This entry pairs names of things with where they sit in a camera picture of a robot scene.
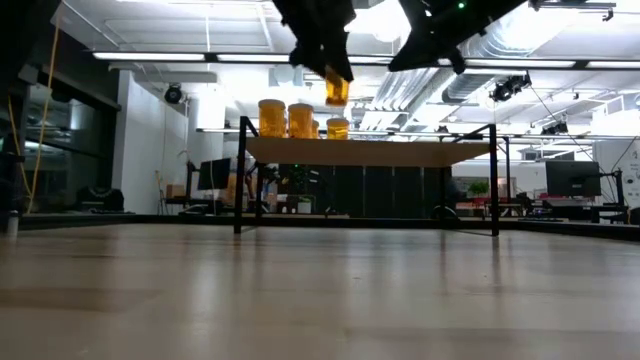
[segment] jar lid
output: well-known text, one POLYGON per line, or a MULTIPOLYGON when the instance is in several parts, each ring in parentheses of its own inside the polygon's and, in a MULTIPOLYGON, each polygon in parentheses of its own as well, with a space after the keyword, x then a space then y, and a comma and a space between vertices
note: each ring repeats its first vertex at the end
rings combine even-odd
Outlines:
POLYGON ((344 119, 344 118, 334 118, 334 119, 327 120, 327 125, 329 125, 329 124, 334 124, 334 125, 347 124, 347 125, 349 125, 349 120, 344 119))
POLYGON ((264 100, 260 100, 258 102, 258 106, 262 107, 262 106, 277 106, 279 108, 284 109, 285 104, 284 102, 280 101, 280 100, 276 100, 276 99, 264 99, 264 100))
POLYGON ((291 109, 307 109, 309 111, 313 111, 313 106, 309 104, 297 103, 289 105, 289 111, 291 111, 291 109))

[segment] computer monitor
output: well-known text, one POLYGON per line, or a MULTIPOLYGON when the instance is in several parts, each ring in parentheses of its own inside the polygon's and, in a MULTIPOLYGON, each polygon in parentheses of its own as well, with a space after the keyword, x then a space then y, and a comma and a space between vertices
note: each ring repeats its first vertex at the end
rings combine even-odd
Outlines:
POLYGON ((229 185, 231 159, 204 161, 200 164, 198 190, 226 189, 229 185))
POLYGON ((593 161, 547 161, 547 194, 551 196, 602 195, 600 165, 593 161))

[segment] black metal table frame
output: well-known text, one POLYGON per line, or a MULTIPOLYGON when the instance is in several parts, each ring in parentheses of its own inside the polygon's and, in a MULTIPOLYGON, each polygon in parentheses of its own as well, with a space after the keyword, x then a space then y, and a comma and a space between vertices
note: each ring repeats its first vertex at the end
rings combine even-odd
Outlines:
MULTIPOLYGON (((440 137, 440 141, 442 142, 446 137, 453 137, 453 142, 459 142, 462 140, 478 140, 483 139, 483 135, 480 133, 484 130, 489 129, 489 166, 490 166, 490 189, 491 189, 491 236, 498 236, 500 234, 499 229, 499 216, 500 209, 498 207, 498 139, 497 139, 497 131, 495 124, 488 124, 480 127, 479 129, 468 133, 468 134, 454 134, 454 135, 443 135, 440 137)), ((247 130, 251 131, 253 136, 258 137, 260 134, 256 130, 256 128, 251 123, 251 120, 246 116, 240 117, 240 139, 238 141, 238 166, 236 169, 236 194, 235 194, 235 209, 234 209, 234 220, 233 220, 233 232, 236 234, 240 234, 242 232, 242 226, 247 223, 247 221, 242 216, 242 198, 244 193, 244 177, 245 177, 245 160, 246 160, 246 150, 247 150, 247 130)), ((252 223, 259 225, 262 218, 262 189, 264 183, 264 167, 266 164, 261 164, 256 162, 256 168, 258 173, 257 178, 257 188, 256 188, 256 203, 255 203, 255 220, 252 223)), ((440 170, 440 206, 443 207, 445 204, 445 173, 444 169, 440 170)), ((295 219, 291 219, 291 226, 295 226, 295 219)), ((439 221, 441 223, 444 222, 442 216, 440 216, 439 221)))

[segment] spotlight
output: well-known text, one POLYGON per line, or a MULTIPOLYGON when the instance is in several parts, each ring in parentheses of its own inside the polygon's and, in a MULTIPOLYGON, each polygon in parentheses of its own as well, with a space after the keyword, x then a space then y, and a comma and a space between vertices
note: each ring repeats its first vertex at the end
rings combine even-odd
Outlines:
POLYGON ((164 93, 164 100, 169 104, 182 104, 187 99, 187 97, 182 92, 182 90, 180 90, 180 87, 180 84, 169 84, 167 92, 164 93))
POLYGON ((509 76, 507 81, 496 84, 496 88, 489 94, 489 97, 495 102, 505 102, 522 92, 522 89, 527 86, 531 86, 529 73, 524 76, 509 76))
POLYGON ((558 122, 555 123, 552 126, 549 126, 545 129, 542 129, 542 132, 540 133, 540 135, 556 135, 556 134, 568 134, 569 133, 569 127, 567 126, 567 123, 562 121, 562 122, 558 122))

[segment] wooden floor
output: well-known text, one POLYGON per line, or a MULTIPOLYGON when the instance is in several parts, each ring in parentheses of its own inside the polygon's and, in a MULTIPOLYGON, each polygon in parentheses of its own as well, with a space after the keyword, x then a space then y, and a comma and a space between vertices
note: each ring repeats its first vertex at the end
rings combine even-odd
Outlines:
POLYGON ((640 359, 640 246, 122 225, 0 246, 7 360, 640 359))

